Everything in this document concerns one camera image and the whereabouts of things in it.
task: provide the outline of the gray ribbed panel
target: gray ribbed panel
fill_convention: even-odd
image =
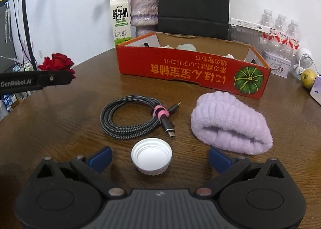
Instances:
[[[99,217],[83,229],[238,229],[210,200],[192,197],[186,189],[133,190],[107,203]]]

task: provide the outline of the coiled cable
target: coiled cable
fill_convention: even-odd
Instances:
[[[165,115],[162,115],[161,117],[157,116],[157,111],[155,116],[153,116],[151,120],[145,123],[132,126],[116,125],[112,120],[115,111],[121,106],[125,105],[126,103],[132,102],[148,105],[152,110],[154,110],[156,106],[162,107],[162,104],[157,99],[140,95],[125,96],[123,98],[117,99],[109,103],[104,107],[100,114],[100,124],[102,126],[102,129],[108,135],[117,139],[133,139],[146,135],[154,131],[160,125],[162,125],[163,129],[166,133],[169,134],[169,136],[175,136],[173,124],[168,120],[168,118]],[[176,104],[172,106],[169,110],[167,110],[169,115],[173,114],[177,110],[179,104]]]

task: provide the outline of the black shopping bag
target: black shopping bag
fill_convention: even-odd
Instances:
[[[158,31],[228,39],[230,0],[159,0]]]

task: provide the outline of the black pole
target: black pole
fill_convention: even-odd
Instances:
[[[21,0],[21,1],[22,1],[22,18],[23,18],[24,33],[26,35],[26,42],[27,42],[27,47],[30,55],[31,64],[33,65],[33,70],[36,71],[38,69],[37,69],[35,57],[33,56],[33,49],[31,48],[29,25],[28,25],[27,10],[26,10],[26,0]]]

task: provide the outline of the white wall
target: white wall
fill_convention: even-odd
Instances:
[[[44,56],[60,52],[78,64],[114,47],[110,23],[109,0],[26,0],[31,40],[34,42],[35,57],[42,50]],[[318,42],[321,32],[321,0],[231,0],[230,16],[258,22],[264,9],[299,21],[302,32],[301,47],[308,48],[318,70],[321,72],[321,54]],[[20,16],[20,30],[23,31]],[[21,52],[15,41],[17,53]]]

